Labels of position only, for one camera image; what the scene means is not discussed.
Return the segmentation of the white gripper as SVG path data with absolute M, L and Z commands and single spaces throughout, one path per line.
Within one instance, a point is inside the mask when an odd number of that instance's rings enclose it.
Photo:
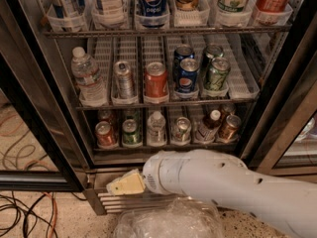
M 129 195 L 143 193 L 146 186 L 141 173 L 132 170 L 109 182 L 106 188 L 111 195 Z

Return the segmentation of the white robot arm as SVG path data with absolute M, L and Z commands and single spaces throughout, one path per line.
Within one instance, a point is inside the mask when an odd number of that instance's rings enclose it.
M 317 238 L 317 184 L 253 172 L 237 157 L 210 150 L 160 151 L 141 171 L 110 181 L 112 195 L 179 194 L 251 213 L 295 238 Z

